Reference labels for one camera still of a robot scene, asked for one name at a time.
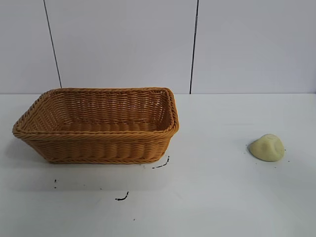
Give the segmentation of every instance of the woven pattern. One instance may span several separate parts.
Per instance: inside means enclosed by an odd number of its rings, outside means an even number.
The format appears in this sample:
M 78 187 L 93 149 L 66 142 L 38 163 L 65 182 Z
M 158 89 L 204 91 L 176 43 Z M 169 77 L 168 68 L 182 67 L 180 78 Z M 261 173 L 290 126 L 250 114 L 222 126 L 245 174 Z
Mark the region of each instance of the woven pattern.
M 13 127 L 51 163 L 136 164 L 159 160 L 179 122 L 167 88 L 51 90 Z

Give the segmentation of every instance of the wicker basket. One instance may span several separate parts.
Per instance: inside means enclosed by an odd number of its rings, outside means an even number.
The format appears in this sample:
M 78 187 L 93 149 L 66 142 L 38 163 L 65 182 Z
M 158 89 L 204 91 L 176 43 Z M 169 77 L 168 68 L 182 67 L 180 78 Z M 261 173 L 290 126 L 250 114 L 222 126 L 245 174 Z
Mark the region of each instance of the wicker basket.
M 13 127 L 51 163 L 140 164 L 159 160 L 179 122 L 167 88 L 51 90 Z

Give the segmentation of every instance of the black line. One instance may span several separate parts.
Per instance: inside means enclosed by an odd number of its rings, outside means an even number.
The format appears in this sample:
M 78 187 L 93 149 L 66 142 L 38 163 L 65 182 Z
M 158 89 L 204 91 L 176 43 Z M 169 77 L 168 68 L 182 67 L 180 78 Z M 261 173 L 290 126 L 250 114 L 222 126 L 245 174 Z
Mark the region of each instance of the black line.
M 160 166 L 157 166 L 157 167 L 152 167 L 152 169 L 161 168 L 161 167 L 163 167 L 163 166 L 167 165 L 167 164 L 168 164 L 168 162 L 169 162 L 169 158 L 170 158 L 170 156 L 168 156 L 168 159 L 167 159 L 166 164 L 163 164 L 163 165 L 160 165 Z
M 123 198 L 116 198 L 115 200 L 116 200 L 116 201 L 123 201 L 123 200 L 125 200 L 125 199 L 127 198 L 128 194 L 129 194 L 129 191 L 127 191 L 125 197 L 123 197 Z
M 197 38 L 197 29 L 198 29 L 198 4 L 199 4 L 199 0 L 197 0 L 197 14 L 196 14 L 196 23 L 195 23 L 195 27 L 194 27 L 194 41 L 193 41 L 192 65 L 191 65 L 191 80 L 190 80 L 190 95 L 192 93 L 192 78 L 193 78 L 194 56 L 195 56 L 195 53 L 196 53 L 196 38 Z
M 60 88 L 62 88 L 61 80 L 60 80 L 60 74 L 59 74 L 59 69 L 58 69 L 58 63 L 57 63 L 57 58 L 56 58 L 56 53 L 55 53 L 54 41 L 53 41 L 53 37 L 51 35 L 51 29 L 50 29 L 50 24 L 49 24 L 49 19 L 48 19 L 48 14 L 47 14 L 47 8 L 46 8 L 45 0 L 43 0 L 43 3 L 44 3 L 44 8 L 45 8 L 45 14 L 46 14 L 46 19 L 47 19 L 47 25 L 48 25 L 49 35 L 50 35 L 51 46 L 53 48 L 53 53 L 54 53 L 54 58 L 55 58 L 55 64 L 56 64 L 59 84 L 60 84 Z

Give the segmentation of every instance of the white table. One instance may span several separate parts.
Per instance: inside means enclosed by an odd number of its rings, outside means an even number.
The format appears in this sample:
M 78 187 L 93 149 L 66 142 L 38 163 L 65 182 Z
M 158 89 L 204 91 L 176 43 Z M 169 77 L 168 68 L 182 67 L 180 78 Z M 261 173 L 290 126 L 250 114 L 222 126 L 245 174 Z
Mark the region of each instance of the white table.
M 180 130 L 145 165 L 47 163 L 11 134 L 37 97 L 0 95 L 1 237 L 316 234 L 316 95 L 177 95 Z M 247 152 L 266 133 L 283 160 Z

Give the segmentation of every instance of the white wall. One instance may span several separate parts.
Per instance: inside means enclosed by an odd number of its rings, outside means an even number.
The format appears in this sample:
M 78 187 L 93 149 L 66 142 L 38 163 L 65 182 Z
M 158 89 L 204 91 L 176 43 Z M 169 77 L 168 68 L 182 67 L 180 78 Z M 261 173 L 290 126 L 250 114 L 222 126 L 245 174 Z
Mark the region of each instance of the white wall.
M 0 32 L 0 93 L 59 87 L 42 0 L 1 0 Z
M 63 87 L 189 93 L 196 0 L 46 0 Z
M 193 93 L 316 92 L 316 0 L 200 0 Z

